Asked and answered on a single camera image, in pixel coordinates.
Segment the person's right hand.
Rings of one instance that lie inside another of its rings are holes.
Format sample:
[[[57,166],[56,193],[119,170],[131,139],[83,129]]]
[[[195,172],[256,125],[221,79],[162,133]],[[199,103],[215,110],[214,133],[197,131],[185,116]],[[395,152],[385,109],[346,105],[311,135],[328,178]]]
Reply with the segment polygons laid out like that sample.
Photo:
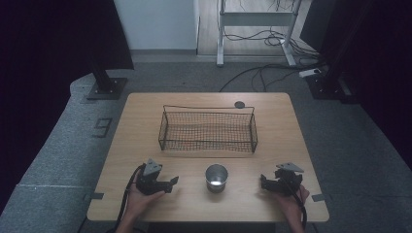
[[[299,201],[304,204],[308,198],[310,192],[302,185],[299,191],[296,193]],[[277,201],[281,212],[284,214],[287,223],[291,226],[300,226],[302,220],[302,211],[298,202],[293,196],[285,196],[283,194],[274,193],[275,200]]]

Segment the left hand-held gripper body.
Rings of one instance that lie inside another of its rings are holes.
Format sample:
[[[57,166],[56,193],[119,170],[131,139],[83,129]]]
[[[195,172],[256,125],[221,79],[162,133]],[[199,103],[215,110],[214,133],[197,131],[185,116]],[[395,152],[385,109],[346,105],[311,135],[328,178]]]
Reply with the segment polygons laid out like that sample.
[[[164,190],[166,182],[157,180],[161,169],[162,165],[151,158],[139,167],[140,172],[137,175],[136,187],[141,193],[151,195]]]

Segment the white desk frame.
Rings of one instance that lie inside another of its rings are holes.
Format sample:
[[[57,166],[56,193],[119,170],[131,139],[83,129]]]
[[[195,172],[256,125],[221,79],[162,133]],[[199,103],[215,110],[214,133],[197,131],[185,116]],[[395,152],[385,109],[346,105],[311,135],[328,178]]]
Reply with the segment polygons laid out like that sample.
[[[225,0],[218,0],[217,66],[223,67],[224,65],[223,33],[227,26],[287,26],[288,31],[281,40],[281,48],[288,64],[291,67],[295,66],[291,40],[301,2],[302,0],[295,0],[293,9],[290,12],[241,13],[227,12],[225,10]]]

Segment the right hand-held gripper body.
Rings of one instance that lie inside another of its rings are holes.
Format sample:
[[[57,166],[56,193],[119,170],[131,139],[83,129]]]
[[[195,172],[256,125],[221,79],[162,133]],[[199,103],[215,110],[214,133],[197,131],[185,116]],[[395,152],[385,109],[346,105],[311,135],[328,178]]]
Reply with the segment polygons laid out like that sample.
[[[275,174],[275,190],[287,196],[296,194],[303,181],[303,170],[292,162],[277,165]]]

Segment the dark curtain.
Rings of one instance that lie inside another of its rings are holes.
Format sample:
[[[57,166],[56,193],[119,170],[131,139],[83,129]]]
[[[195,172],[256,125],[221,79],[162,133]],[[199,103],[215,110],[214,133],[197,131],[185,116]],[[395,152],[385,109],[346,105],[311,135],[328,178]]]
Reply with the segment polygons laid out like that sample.
[[[300,38],[326,64],[322,53],[349,22],[359,27],[345,81],[412,169],[412,0],[312,0]]]
[[[71,83],[132,66],[115,0],[0,0],[0,214]]]

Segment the black stand with base plate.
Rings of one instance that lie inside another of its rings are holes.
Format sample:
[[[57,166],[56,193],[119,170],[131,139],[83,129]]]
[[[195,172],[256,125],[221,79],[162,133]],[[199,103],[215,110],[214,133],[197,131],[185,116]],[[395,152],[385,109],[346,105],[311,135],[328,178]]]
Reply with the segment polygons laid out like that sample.
[[[338,100],[343,104],[357,104],[356,94],[345,81],[344,58],[357,33],[358,24],[349,22],[344,30],[333,33],[334,38],[322,53],[327,64],[324,73],[305,79],[316,100]]]
[[[93,56],[88,59],[88,66],[95,78],[95,83],[86,99],[118,100],[127,83],[127,78],[110,78]]]

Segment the person's left hand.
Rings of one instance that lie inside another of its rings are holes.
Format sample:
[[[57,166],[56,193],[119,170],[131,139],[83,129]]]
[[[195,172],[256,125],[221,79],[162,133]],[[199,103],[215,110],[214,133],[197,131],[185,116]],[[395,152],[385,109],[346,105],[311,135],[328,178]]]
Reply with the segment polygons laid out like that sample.
[[[122,221],[136,221],[156,200],[161,198],[165,192],[159,191],[151,195],[145,195],[136,187],[137,176],[134,176],[132,184],[127,189],[127,201],[122,216]]]

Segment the silver metal cup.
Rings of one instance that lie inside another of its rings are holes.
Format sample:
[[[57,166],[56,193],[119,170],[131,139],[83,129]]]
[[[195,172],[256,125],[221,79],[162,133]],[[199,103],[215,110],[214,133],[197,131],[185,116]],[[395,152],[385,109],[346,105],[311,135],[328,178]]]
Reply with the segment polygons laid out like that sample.
[[[213,193],[221,193],[225,189],[228,171],[222,164],[212,164],[205,171],[206,186]]]

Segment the white power strip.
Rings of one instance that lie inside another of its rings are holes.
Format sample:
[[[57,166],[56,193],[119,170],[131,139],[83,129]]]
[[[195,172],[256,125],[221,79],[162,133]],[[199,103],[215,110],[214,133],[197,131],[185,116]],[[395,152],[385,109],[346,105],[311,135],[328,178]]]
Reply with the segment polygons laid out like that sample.
[[[321,73],[322,73],[322,71],[319,68],[315,68],[315,69],[301,71],[301,72],[298,73],[298,75],[301,78],[306,78],[306,77],[310,77],[310,76],[314,76],[314,75],[319,75]]]

